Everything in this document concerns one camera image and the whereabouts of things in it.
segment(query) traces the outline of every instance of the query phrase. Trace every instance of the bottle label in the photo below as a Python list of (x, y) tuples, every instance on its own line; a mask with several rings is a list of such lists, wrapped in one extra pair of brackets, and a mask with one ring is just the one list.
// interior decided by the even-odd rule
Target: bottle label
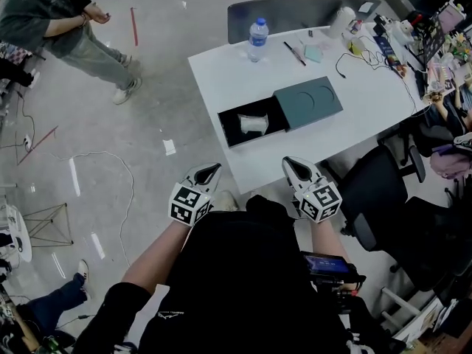
[(249, 36), (249, 43), (252, 46), (261, 47), (266, 44), (267, 37), (264, 38), (254, 38), (252, 35)]

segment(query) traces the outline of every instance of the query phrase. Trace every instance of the water bottle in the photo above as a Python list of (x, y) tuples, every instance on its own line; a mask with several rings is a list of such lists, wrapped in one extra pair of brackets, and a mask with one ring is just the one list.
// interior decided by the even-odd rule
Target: water bottle
[(258, 18), (249, 29), (248, 58), (258, 62), (264, 56), (265, 44), (268, 36), (268, 27), (264, 18)]

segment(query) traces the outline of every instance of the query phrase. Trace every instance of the power socket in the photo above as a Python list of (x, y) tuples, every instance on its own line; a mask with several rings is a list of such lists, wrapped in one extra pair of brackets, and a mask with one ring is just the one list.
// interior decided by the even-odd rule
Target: power socket
[(27, 151), (30, 152), (31, 151), (31, 139), (30, 139), (30, 136), (28, 134), (24, 137), (23, 143), (24, 143), (24, 147), (27, 149)]

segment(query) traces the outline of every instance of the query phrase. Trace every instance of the black and white marker cube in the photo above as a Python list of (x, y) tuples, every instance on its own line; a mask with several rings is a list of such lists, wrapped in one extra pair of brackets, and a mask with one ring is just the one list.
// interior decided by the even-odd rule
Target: black and white marker cube
[(208, 213), (210, 203), (211, 195), (177, 183), (170, 195), (169, 217), (193, 226)]
[(300, 211), (317, 223), (335, 215), (342, 202), (341, 195), (333, 182), (316, 189), (310, 187), (302, 197)]

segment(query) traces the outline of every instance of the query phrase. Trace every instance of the dark green t-shirt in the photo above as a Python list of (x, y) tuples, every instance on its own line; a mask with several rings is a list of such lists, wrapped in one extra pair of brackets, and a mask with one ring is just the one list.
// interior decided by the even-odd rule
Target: dark green t-shirt
[(44, 47), (61, 58), (75, 48), (83, 29), (44, 38), (49, 21), (79, 14), (70, 0), (0, 0), (0, 39), (32, 52)]

